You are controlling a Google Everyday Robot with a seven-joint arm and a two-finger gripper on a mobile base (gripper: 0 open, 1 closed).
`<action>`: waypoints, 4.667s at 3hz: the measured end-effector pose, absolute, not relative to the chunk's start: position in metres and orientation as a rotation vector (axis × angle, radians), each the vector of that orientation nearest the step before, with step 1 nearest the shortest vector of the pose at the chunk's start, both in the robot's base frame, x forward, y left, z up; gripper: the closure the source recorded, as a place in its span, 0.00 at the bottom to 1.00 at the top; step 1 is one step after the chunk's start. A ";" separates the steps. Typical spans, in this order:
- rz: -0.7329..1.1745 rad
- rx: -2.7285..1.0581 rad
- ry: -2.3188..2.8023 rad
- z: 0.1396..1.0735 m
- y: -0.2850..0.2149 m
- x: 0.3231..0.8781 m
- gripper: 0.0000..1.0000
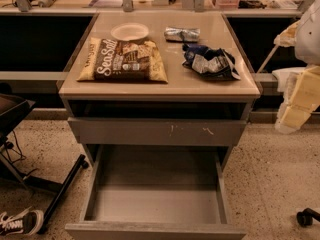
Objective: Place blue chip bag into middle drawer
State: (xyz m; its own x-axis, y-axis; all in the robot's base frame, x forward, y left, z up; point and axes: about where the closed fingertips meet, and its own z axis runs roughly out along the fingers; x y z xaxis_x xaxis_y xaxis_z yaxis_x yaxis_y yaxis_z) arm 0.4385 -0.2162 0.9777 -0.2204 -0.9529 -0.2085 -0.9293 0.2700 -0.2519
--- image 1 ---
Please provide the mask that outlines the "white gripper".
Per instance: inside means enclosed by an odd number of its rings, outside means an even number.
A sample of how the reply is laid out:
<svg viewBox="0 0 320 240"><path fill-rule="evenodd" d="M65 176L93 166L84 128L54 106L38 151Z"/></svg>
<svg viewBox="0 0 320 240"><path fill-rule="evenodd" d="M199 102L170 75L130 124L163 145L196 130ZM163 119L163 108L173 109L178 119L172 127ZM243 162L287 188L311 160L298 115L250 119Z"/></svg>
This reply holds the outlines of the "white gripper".
<svg viewBox="0 0 320 240"><path fill-rule="evenodd" d="M300 21L283 30L274 39L280 47L294 47ZM320 66L308 66L301 73L291 73L288 77L275 129L283 134L299 130L320 106Z"/></svg>

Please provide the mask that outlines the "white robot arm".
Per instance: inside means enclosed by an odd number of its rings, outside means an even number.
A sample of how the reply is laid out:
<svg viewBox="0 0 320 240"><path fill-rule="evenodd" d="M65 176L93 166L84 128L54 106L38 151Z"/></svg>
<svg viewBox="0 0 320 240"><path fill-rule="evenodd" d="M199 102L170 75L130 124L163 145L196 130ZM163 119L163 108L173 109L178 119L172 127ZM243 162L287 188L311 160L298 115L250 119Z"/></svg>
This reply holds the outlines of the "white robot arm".
<svg viewBox="0 0 320 240"><path fill-rule="evenodd" d="M295 39L295 57L307 66L287 78L275 123L283 134L299 130L320 106L320 0L314 0L289 29Z"/></svg>

